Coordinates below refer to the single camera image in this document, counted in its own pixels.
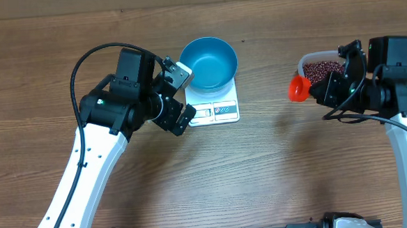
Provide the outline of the red measuring scoop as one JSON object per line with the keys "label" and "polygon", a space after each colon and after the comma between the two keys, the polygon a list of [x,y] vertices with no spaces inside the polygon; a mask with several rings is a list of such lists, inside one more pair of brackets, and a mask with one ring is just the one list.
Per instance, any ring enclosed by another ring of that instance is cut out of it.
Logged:
{"label": "red measuring scoop", "polygon": [[312,83],[306,77],[296,75],[288,87],[288,97],[291,102],[304,102],[309,97]]}

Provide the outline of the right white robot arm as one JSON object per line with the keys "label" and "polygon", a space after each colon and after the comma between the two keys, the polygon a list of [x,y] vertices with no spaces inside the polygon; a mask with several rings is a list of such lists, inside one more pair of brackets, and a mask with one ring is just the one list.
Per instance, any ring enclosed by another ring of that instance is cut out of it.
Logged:
{"label": "right white robot arm", "polygon": [[407,36],[375,37],[364,51],[358,40],[338,47],[342,73],[328,73],[309,93],[330,107],[325,120],[379,121],[397,164],[403,227],[407,228]]}

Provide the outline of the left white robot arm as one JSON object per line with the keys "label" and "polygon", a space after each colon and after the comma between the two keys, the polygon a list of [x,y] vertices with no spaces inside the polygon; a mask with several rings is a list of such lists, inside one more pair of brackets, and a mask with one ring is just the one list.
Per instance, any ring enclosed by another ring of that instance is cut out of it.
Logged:
{"label": "left white robot arm", "polygon": [[182,135],[196,113],[174,99],[193,78],[177,67],[135,81],[109,74],[80,103],[67,167],[37,228],[91,228],[100,198],[132,133],[150,121]]}

